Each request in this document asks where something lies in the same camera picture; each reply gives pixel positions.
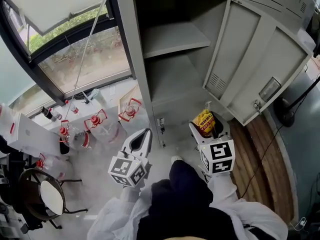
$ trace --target black cable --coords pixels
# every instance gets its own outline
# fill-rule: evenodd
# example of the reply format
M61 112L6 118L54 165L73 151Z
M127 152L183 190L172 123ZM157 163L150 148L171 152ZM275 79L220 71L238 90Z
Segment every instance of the black cable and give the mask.
M320 75L320 73L317 74L316 77L312 79L312 81L315 80L315 79L317 79L317 78L319 77L319 75Z
M306 94L306 95L304 96L303 100L300 102L300 104L299 104L298 107L296 108L296 110L295 110L295 112L294 112L293 115L295 115L295 114L297 113L299 107L300 107L301 104L305 101L307 95L308 95L308 94ZM247 187L246 187L243 195L241 196L241 198L243 198L243 197L245 196L245 194L247 193L247 191L248 191L248 189L249 189L249 187L250 187L251 181L254 179L254 177L256 176L256 173L258 172L260 166L262 165L262 160L265 158L265 155L267 154L268 148L270 147L270 145L272 144L272 142L273 142L274 139L276 138L278 132L280 131L280 129L281 129L283 126L284 126L284 125L281 125L281 126L280 126L280 128L279 128L279 129L276 131L276 133L274 134L274 136L273 136L272 140L270 141L269 145L266 147L266 149L265 149L265 151L264 151L264 153L263 153L263 156L262 156L262 158L260 159L260 162L259 162L259 164L258 164L258 167L255 169L255 171L254 171L254 173L253 173L253 176L252 176L251 179L249 180L249 183L248 183L248 185L247 185Z
M202 175L203 175L203 177L204 177L205 182L208 184L210 180L209 180L207 177L210 177L210 176L207 175L204 171L201 171L201 173L202 173Z
M305 98L308 93L311 92L311 90L320 82L320 77L318 77L311 85L310 87L303 93L300 95L299 98L297 98L290 106L288 106L286 109L286 111L291 110L295 105L297 105L299 103L299 101L301 101L303 98Z

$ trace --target locker shelf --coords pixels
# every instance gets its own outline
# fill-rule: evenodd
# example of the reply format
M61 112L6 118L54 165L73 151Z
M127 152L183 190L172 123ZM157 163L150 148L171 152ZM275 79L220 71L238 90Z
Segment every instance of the locker shelf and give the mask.
M146 74L153 105L202 88L202 80L185 54L146 61Z
M208 47L211 41L188 21L148 27L141 33L144 58Z

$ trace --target tile floor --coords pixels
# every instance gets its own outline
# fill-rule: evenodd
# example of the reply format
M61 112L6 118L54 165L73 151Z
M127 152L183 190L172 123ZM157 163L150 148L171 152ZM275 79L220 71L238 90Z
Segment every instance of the tile floor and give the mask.
M152 143L149 162L152 164L146 186L162 179L169 178L171 157L182 156L184 160L196 168L201 175L200 156L195 149L196 142L192 137L180 142L176 146L160 148ZM63 229L55 229L49 222L43 223L43 228L29 231L30 240L85 240L87 232L95 221L99 211L112 197L118 197L122 187L116 184L108 175L108 168L114 152L107 154L81 153L70 159L75 178L82 179L82 183L65 183L62 188L65 193L66 207L71 210L88 208L87 213L63 214L54 221Z

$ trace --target snack package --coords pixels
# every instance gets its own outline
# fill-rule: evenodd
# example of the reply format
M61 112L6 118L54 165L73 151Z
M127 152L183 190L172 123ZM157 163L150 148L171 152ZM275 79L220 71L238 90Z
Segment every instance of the snack package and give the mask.
M209 109L204 109L198 116L193 119L193 122L198 126L201 135L208 136L215 129L215 118Z

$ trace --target metal stool leg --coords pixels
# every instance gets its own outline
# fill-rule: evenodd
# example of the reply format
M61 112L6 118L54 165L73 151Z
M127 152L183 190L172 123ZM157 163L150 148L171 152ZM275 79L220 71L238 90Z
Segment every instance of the metal stool leg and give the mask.
M81 210L75 210L75 211L64 211L64 214L77 214L77 213L80 213L80 212L87 212L88 209L81 209Z
M63 179L63 180L59 180L59 183L64 183L64 182L82 182L82 179Z
M62 230L62 226L57 226L53 221L52 221L52 219L50 219L49 220L49 222L52 224L52 226L54 226L54 228L56 229L56 230Z

